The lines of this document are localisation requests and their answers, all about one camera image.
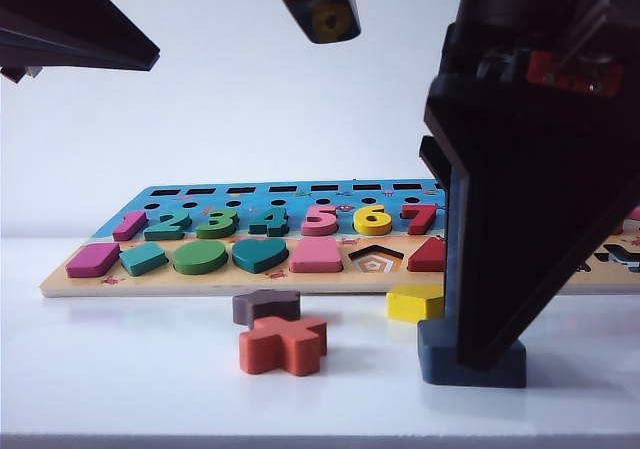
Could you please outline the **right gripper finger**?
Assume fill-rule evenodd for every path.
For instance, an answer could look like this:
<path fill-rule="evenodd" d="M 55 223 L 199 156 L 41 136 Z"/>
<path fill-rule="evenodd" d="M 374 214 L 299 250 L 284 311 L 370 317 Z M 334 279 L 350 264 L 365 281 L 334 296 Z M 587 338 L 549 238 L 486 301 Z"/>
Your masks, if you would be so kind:
<path fill-rule="evenodd" d="M 458 359 L 492 367 L 639 200 L 635 133 L 456 133 Z"/>
<path fill-rule="evenodd" d="M 448 183 L 448 159 L 433 136 L 423 136 L 419 155 L 439 184 Z"/>

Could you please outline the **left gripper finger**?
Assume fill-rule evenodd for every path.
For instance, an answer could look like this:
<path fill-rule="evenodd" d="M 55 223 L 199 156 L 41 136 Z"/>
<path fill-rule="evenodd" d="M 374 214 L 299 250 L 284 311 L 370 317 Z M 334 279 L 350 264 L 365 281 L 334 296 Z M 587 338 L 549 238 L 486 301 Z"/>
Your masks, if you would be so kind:
<path fill-rule="evenodd" d="M 2 28 L 127 56 L 154 44 L 110 0 L 1 0 Z"/>
<path fill-rule="evenodd" d="M 14 83 L 19 83 L 24 76 L 35 78 L 44 67 L 149 71 L 158 59 L 159 48 L 155 44 L 151 44 L 151 48 L 141 56 L 127 56 L 96 49 L 81 49 L 1 29 L 1 75 Z"/>

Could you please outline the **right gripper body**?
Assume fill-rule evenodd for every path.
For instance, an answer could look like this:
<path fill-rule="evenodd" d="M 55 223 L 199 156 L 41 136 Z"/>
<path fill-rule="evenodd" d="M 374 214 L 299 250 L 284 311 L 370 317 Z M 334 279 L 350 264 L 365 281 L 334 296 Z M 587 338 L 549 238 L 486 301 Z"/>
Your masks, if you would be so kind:
<path fill-rule="evenodd" d="M 639 132 L 639 0 L 460 0 L 428 104 Z"/>

